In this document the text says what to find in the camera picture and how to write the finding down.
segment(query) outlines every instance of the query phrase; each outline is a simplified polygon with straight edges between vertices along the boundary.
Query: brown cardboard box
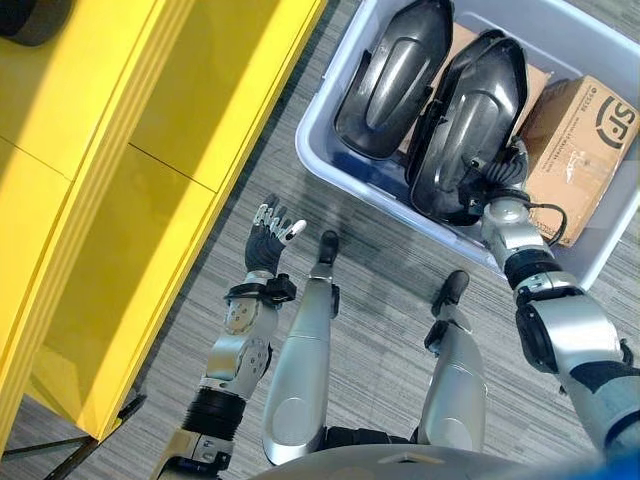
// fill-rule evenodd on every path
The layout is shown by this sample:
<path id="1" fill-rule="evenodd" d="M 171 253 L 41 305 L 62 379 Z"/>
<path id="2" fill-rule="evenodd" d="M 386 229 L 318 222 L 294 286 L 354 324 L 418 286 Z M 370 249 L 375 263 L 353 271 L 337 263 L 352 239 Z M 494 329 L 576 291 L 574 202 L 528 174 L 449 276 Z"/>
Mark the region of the brown cardboard box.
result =
<path id="1" fill-rule="evenodd" d="M 569 218 L 560 244 L 573 245 L 591 218 L 638 131 L 638 112 L 593 77 L 551 85 L 522 131 L 529 150 L 527 192 L 561 206 Z M 547 238 L 560 215 L 534 209 Z"/>
<path id="2" fill-rule="evenodd" d="M 434 78 L 433 82 L 431 83 L 431 86 L 433 87 L 434 92 L 436 87 L 438 86 L 438 82 L 440 82 L 440 77 L 442 76 L 442 72 L 444 72 L 445 67 L 449 65 L 449 62 L 453 59 L 453 57 L 455 57 L 460 52 L 460 50 L 462 50 L 464 47 L 466 47 L 471 42 L 473 42 L 473 40 L 477 36 L 478 35 L 473 33 L 471 30 L 464 28 L 462 25 L 458 25 L 457 23 L 453 24 L 453 40 L 451 43 L 451 49 L 449 50 L 449 55 L 447 56 L 447 59 L 442 64 L 442 68 L 436 75 L 436 78 Z M 536 101 L 538 100 L 538 97 L 540 97 L 540 94 L 544 90 L 544 87 L 546 86 L 547 81 L 549 80 L 551 75 L 548 73 L 544 73 L 541 70 L 538 70 L 536 67 L 532 65 L 527 65 L 527 77 L 529 80 L 529 96 L 527 97 L 527 103 L 522 109 L 522 114 L 520 115 L 520 118 L 518 119 L 518 122 L 516 123 L 516 126 L 513 129 L 514 132 L 517 132 L 522 126 L 522 123 L 524 122 L 525 118 L 527 117 L 527 115 L 535 105 Z M 409 133 L 404 138 L 404 140 L 400 144 L 400 147 L 398 148 L 401 152 L 403 153 L 407 152 L 407 149 L 409 148 L 409 143 L 411 142 L 412 135 L 413 135 L 413 126 L 411 127 L 411 129 L 409 130 Z"/>

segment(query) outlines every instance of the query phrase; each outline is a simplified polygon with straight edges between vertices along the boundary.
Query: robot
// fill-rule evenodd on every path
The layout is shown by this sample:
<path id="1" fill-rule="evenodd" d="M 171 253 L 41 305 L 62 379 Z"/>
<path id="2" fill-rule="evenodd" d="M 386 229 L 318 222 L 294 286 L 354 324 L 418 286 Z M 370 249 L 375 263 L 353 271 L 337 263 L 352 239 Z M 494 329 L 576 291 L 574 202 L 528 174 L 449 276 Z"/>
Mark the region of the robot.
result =
<path id="1" fill-rule="evenodd" d="M 286 209 L 277 211 L 277 204 L 271 195 L 258 208 L 245 251 L 247 276 L 225 297 L 224 333 L 152 479 L 218 478 L 229 465 L 246 402 L 271 362 L 277 311 L 296 295 L 288 276 L 276 273 L 305 222 L 284 220 Z M 623 361 L 613 324 L 556 262 L 529 221 L 531 207 L 522 184 L 497 186 L 482 216 L 483 240 L 514 292 L 525 358 L 558 379 L 606 459 L 635 461 L 637 468 L 640 369 Z M 412 438 L 326 427 L 330 321 L 340 302 L 333 284 L 338 244 L 331 231 L 320 239 L 264 411 L 263 446 L 277 466 L 255 478 L 568 478 L 481 453 L 486 384 L 471 325 L 457 308 L 469 282 L 462 271 L 449 276 L 433 304 L 436 322 L 425 346 L 438 361 Z"/>

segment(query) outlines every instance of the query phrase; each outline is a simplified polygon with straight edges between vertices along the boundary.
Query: robot leg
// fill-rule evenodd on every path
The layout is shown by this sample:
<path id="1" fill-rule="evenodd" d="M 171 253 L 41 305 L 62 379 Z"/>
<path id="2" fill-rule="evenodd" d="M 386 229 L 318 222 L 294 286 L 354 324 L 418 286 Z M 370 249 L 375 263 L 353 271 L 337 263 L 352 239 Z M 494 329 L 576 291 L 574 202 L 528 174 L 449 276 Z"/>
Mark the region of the robot leg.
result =
<path id="1" fill-rule="evenodd" d="M 432 309 L 436 323 L 425 346 L 438 357 L 438 363 L 416 440 L 479 452 L 484 440 L 486 402 L 482 357 L 468 320 L 457 308 L 468 283 L 465 272 L 453 272 Z"/>
<path id="2" fill-rule="evenodd" d="M 262 443 L 276 465 L 316 451 L 324 437 L 330 322 L 339 303 L 339 289 L 332 283 L 337 253 L 338 236 L 325 232 L 269 390 Z"/>

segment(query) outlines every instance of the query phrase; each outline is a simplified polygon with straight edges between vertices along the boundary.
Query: robot forearm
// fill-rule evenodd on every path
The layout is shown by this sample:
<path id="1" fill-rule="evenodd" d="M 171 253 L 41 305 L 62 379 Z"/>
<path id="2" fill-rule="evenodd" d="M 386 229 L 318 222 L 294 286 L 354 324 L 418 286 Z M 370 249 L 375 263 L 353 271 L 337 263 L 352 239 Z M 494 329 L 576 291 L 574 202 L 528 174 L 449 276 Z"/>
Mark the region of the robot forearm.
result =
<path id="1" fill-rule="evenodd" d="M 487 205 L 482 233 L 514 290 L 528 362 L 556 374 L 596 448 L 640 445 L 640 370 L 624 364 L 613 324 L 563 272 L 521 198 Z"/>
<path id="2" fill-rule="evenodd" d="M 285 220 L 286 208 L 276 213 L 277 204 L 278 198 L 270 195 L 258 208 L 245 247 L 249 273 L 225 297 L 229 310 L 223 332 L 209 353 L 182 427 L 173 434 L 152 479 L 217 478 L 229 465 L 246 402 L 269 367 L 276 310 L 296 295 L 287 275 L 275 275 L 283 249 L 306 222 Z"/>

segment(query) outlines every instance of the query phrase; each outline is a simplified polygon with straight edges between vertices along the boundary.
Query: yellow panel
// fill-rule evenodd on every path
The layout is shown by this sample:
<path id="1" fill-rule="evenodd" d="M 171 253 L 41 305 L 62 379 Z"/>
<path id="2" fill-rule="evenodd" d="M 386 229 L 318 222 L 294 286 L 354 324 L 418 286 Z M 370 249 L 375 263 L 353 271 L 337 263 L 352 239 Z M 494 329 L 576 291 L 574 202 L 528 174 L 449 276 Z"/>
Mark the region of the yellow panel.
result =
<path id="1" fill-rule="evenodd" d="M 322 0 L 202 0 L 131 143 L 220 191 L 248 153 Z"/>
<path id="2" fill-rule="evenodd" d="M 155 0 L 79 0 L 53 41 L 0 40 L 0 136 L 73 178 Z"/>
<path id="3" fill-rule="evenodd" d="M 24 323 L 14 319 L 68 187 L 62 175 L 0 140 L 0 391 L 7 387 L 14 353 L 31 340 Z"/>
<path id="4" fill-rule="evenodd" d="M 106 185 L 192 2 L 78 0 L 52 42 L 27 49 L 0 39 L 0 137 L 17 141 L 74 179 L 13 320 L 23 325 L 28 342 L 12 352 L 0 390 L 0 451 Z M 121 39 L 129 42 L 126 55 L 120 55 Z M 120 55 L 119 66 L 113 55 Z M 112 70 L 104 71 L 103 62 Z M 30 191 L 27 198 L 39 202 L 39 192 Z"/>
<path id="5" fill-rule="evenodd" d="M 214 196 L 127 147 L 36 356 L 30 395 L 96 438 L 109 433 Z"/>

